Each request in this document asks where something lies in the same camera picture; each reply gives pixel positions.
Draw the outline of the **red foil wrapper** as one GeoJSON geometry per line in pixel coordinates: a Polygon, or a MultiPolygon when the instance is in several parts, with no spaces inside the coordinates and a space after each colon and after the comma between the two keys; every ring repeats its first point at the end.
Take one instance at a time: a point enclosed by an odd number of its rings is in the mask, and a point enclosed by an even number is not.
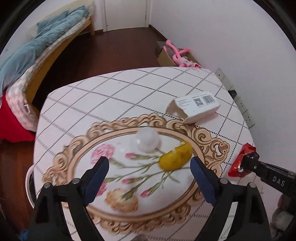
{"type": "Polygon", "coordinates": [[[238,156],[236,157],[236,159],[234,160],[230,170],[228,171],[228,176],[243,178],[246,175],[250,174],[251,171],[248,171],[248,170],[245,171],[241,167],[241,164],[243,161],[243,157],[245,155],[250,154],[255,151],[256,151],[256,148],[254,146],[252,146],[251,144],[249,144],[249,143],[244,144],[241,147],[240,152],[239,152],[238,156]]]}

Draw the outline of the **white barcode cardboard box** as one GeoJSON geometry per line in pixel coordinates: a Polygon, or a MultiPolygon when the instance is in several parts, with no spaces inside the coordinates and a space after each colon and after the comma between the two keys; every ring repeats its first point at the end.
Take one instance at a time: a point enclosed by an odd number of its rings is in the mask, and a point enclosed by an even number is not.
{"type": "Polygon", "coordinates": [[[173,99],[166,113],[179,117],[185,124],[192,124],[214,114],[220,106],[210,91],[203,91],[173,99]]]}

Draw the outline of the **white round trash bin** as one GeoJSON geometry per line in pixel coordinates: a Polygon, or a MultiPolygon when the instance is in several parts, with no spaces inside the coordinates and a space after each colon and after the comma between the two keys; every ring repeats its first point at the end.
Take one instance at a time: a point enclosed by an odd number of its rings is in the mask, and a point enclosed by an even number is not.
{"type": "Polygon", "coordinates": [[[26,190],[26,195],[27,195],[27,199],[31,205],[32,208],[34,208],[34,202],[31,196],[31,192],[30,192],[30,177],[33,173],[34,170],[34,166],[30,166],[30,168],[28,169],[27,173],[26,173],[26,178],[25,178],[25,190],[26,190]]]}

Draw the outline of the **clear plastic dome lid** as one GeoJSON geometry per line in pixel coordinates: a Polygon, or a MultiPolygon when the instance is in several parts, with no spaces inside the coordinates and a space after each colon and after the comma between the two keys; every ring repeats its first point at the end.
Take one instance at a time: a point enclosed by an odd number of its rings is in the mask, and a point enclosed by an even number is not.
{"type": "Polygon", "coordinates": [[[159,147],[161,139],[154,128],[144,127],[135,134],[135,143],[140,151],[152,153],[159,147]]]}

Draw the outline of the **black power adapter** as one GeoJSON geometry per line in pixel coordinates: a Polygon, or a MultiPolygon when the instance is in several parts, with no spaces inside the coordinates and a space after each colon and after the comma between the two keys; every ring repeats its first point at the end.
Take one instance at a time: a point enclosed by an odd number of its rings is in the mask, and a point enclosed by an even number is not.
{"type": "Polygon", "coordinates": [[[233,99],[237,96],[237,92],[234,89],[229,90],[228,93],[233,99]]]}

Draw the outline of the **white checkered tablecloth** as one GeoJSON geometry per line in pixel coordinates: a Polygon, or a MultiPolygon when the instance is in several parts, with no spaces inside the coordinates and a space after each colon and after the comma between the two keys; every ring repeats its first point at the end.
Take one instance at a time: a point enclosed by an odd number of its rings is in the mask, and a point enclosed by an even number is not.
{"type": "Polygon", "coordinates": [[[61,185],[101,156],[110,161],[88,211],[105,240],[194,240],[212,206],[190,161],[171,171],[166,154],[184,150],[225,177],[253,138],[218,77],[208,69],[154,67],[107,73],[50,91],[34,148],[34,182],[61,185]]]}

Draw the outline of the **red blanket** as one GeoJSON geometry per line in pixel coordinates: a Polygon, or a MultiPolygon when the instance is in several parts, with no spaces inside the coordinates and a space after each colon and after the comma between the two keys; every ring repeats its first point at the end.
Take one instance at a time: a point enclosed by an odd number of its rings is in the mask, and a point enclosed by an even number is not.
{"type": "Polygon", "coordinates": [[[27,131],[11,112],[6,101],[5,93],[1,98],[0,139],[11,143],[30,142],[35,140],[35,134],[27,131]]]}

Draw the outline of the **pink panther plush toy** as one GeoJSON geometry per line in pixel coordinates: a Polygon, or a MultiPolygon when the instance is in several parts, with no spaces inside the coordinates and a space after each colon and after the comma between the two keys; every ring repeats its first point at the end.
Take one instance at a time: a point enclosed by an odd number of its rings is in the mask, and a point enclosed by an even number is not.
{"type": "Polygon", "coordinates": [[[200,64],[193,62],[191,60],[188,60],[185,58],[187,53],[190,53],[191,48],[185,48],[182,50],[179,50],[177,47],[175,47],[170,40],[166,40],[166,45],[163,46],[163,50],[168,53],[168,47],[171,48],[174,51],[173,56],[171,57],[173,62],[178,67],[186,67],[186,68],[203,68],[200,64]]]}

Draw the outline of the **brown cardboard box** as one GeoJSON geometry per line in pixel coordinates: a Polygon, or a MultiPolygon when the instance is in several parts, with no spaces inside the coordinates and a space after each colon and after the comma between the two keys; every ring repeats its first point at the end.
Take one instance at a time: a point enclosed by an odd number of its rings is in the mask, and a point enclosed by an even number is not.
{"type": "MultiPolygon", "coordinates": [[[[174,54],[174,51],[168,47],[168,53],[166,53],[163,48],[160,51],[160,54],[157,58],[157,61],[161,67],[178,67],[172,60],[172,56],[174,54]]],[[[191,60],[193,62],[198,63],[198,61],[195,59],[195,57],[190,53],[187,53],[185,56],[186,59],[191,60]]]]}

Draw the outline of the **light blue duvet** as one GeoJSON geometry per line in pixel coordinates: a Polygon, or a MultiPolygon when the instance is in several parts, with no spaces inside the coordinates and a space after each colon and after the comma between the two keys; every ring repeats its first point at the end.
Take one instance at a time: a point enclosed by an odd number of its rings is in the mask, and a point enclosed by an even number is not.
{"type": "Polygon", "coordinates": [[[5,88],[18,80],[35,63],[46,48],[88,14],[88,8],[81,6],[72,12],[64,11],[59,15],[37,23],[36,37],[22,45],[1,65],[1,95],[3,95],[5,88]]]}

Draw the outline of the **white room door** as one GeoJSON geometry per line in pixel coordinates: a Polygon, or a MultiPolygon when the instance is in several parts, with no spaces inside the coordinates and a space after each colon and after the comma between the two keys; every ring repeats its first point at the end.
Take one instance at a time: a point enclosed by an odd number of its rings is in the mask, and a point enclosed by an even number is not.
{"type": "Polygon", "coordinates": [[[152,1],[100,1],[103,31],[147,28],[152,1]]]}

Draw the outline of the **white wall socket strip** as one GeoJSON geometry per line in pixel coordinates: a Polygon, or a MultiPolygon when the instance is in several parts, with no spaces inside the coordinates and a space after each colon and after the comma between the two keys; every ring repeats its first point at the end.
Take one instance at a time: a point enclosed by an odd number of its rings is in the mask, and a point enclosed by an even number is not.
{"type": "Polygon", "coordinates": [[[255,121],[254,121],[251,113],[249,112],[246,104],[242,100],[240,93],[238,92],[238,90],[234,86],[234,84],[230,81],[228,76],[220,68],[218,68],[215,71],[215,75],[219,78],[219,80],[222,82],[223,86],[226,88],[227,91],[229,91],[231,89],[236,90],[237,96],[233,100],[236,103],[238,109],[240,110],[240,112],[246,122],[247,127],[248,128],[253,127],[255,125],[255,121]]]}

